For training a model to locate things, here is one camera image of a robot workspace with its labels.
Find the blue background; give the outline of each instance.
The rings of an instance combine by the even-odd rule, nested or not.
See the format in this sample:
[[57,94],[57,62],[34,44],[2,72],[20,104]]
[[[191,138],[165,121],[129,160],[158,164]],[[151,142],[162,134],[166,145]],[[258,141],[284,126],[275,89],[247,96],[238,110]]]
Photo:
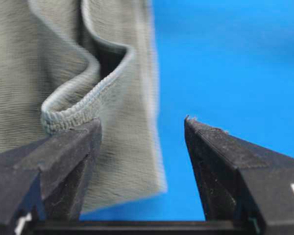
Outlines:
[[294,0],[153,6],[169,191],[82,219],[204,220],[184,143],[186,115],[294,157]]

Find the towel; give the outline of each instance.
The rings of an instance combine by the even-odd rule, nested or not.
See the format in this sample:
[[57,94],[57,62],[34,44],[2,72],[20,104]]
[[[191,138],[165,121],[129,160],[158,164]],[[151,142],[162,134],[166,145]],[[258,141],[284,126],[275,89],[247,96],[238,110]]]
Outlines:
[[0,0],[0,152],[99,118],[83,212],[166,190],[149,0]]

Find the cloth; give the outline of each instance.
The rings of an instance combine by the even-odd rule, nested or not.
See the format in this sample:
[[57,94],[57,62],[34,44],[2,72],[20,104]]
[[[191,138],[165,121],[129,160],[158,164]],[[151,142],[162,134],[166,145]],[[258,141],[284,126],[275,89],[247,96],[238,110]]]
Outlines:
[[0,0],[0,152],[100,118],[83,211],[166,190],[148,0]]

